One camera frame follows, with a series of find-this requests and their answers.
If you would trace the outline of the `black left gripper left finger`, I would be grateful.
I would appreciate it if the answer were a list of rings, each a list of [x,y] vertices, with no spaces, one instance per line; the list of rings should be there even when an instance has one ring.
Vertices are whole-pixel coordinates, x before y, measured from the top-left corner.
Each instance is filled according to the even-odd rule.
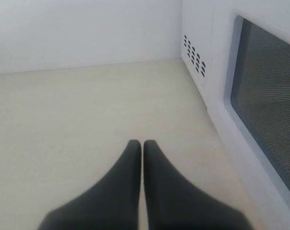
[[[89,190],[49,212],[40,230],[137,230],[141,144],[130,140],[114,166]]]

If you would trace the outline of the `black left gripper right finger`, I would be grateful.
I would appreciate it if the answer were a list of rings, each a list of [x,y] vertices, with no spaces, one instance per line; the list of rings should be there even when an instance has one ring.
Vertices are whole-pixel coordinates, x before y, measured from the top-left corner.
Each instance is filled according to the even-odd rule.
[[[143,176],[150,230],[251,230],[245,215],[191,184],[155,140],[143,146]]]

